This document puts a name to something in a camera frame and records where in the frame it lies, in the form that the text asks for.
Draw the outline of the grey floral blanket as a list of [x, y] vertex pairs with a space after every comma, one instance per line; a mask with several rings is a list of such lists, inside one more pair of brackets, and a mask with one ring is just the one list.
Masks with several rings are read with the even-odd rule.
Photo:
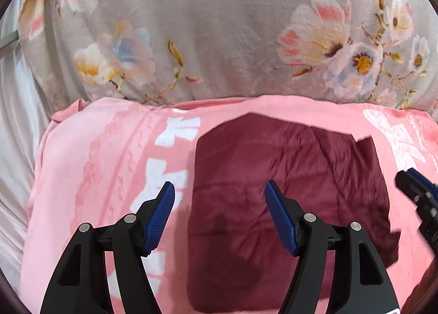
[[429, 0], [22, 0], [50, 109], [298, 95], [437, 113]]

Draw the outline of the pink plush blanket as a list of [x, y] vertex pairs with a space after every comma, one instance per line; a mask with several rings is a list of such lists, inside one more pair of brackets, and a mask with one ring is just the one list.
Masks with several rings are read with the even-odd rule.
[[396, 295], [405, 302], [431, 264], [432, 252], [418, 232], [411, 202], [395, 188], [406, 166], [437, 179], [437, 125], [424, 112], [371, 104], [344, 104], [296, 96], [229, 98], [155, 108], [104, 98], [76, 101], [57, 112], [36, 159], [29, 201], [19, 295], [32, 313], [63, 249], [83, 222], [108, 225], [127, 213], [136, 198], [174, 184], [175, 204], [158, 249], [145, 260], [159, 303], [192, 313], [186, 293], [187, 214], [192, 203], [195, 144], [213, 127], [254, 112], [352, 135], [372, 137], [390, 199], [390, 224], [401, 231], [399, 259], [389, 269]]

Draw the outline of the grey metal rail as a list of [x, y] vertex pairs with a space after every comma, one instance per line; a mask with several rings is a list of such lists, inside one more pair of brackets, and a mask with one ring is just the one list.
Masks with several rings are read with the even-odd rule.
[[0, 39], [0, 49], [6, 48], [18, 40], [19, 40], [19, 33], [17, 31], [11, 32]]

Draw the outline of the white satin curtain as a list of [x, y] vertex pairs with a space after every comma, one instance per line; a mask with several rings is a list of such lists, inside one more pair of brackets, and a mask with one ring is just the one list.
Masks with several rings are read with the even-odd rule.
[[[17, 31], [26, 0], [12, 0], [1, 18], [1, 38]], [[42, 0], [30, 0], [41, 3]], [[28, 204], [48, 114], [20, 38], [1, 49], [1, 270], [19, 292]]]

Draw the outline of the maroon puffer jacket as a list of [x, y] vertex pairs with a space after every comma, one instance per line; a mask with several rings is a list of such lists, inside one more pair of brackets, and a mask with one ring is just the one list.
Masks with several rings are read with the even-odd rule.
[[201, 136], [187, 294], [203, 313], [398, 313], [400, 234], [371, 137], [261, 114]]

